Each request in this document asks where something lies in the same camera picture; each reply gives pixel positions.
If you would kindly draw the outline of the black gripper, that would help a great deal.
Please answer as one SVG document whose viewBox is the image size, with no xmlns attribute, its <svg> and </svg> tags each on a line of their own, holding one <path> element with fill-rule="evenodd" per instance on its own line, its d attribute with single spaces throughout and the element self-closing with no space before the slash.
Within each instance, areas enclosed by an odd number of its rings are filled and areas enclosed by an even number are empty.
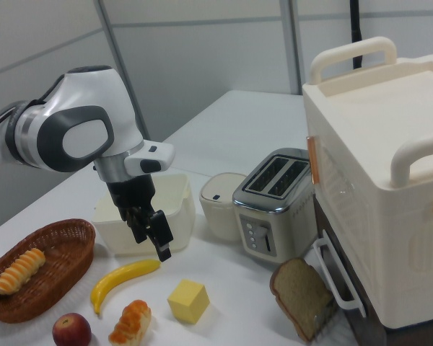
<svg viewBox="0 0 433 346">
<path fill-rule="evenodd" d="M 124 182 L 108 182 L 107 186 L 121 219 L 128 223 L 136 243 L 147 240 L 147 229 L 159 261 L 168 260 L 173 235 L 164 212 L 158 210 L 154 213 L 152 197 L 155 187 L 151 175 L 141 175 Z"/>
</svg>

